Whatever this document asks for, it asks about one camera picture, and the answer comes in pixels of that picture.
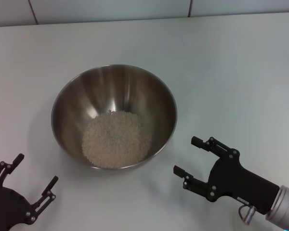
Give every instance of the tiled wall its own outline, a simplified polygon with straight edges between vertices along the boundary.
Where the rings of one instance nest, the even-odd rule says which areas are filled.
[[[289,12],[289,0],[0,0],[0,26]]]

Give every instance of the metal bowl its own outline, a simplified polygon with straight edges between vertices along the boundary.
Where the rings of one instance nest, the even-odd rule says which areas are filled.
[[[52,129],[57,142],[81,163],[101,168],[83,155],[82,136],[93,118],[109,110],[135,113],[149,128],[152,142],[143,161],[165,147],[176,126],[175,100],[158,77],[135,66],[108,65],[81,73],[57,96],[52,110]]]

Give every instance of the grout line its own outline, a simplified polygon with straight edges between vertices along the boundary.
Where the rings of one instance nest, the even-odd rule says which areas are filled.
[[[30,5],[30,8],[31,8],[31,11],[32,11],[32,14],[33,14],[33,17],[34,17],[35,23],[38,25],[39,22],[38,22],[38,20],[37,20],[37,18],[36,18],[36,16],[35,16],[35,13],[34,13],[34,10],[33,10],[33,7],[32,7],[32,5],[31,5],[30,0],[28,0],[28,2],[29,2],[29,5]]]
[[[193,0],[191,0],[191,2],[189,3],[188,16],[187,16],[188,18],[191,17],[192,6],[193,6]]]

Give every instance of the white table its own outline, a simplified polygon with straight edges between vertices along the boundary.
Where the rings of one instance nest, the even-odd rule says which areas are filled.
[[[51,109],[77,74],[130,64],[160,77],[178,107],[167,147],[144,166],[92,172],[64,154]],[[240,203],[182,189],[174,165],[207,181],[217,157],[190,144],[214,136],[242,165],[289,187],[289,13],[0,28],[0,161],[21,165],[5,181],[31,203],[54,175],[57,199],[13,231],[280,230]]]

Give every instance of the uncooked rice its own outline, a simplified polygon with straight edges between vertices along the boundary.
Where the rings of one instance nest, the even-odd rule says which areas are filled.
[[[151,134],[138,115],[109,111],[88,124],[82,152],[98,167],[118,168],[142,161],[150,144]]]

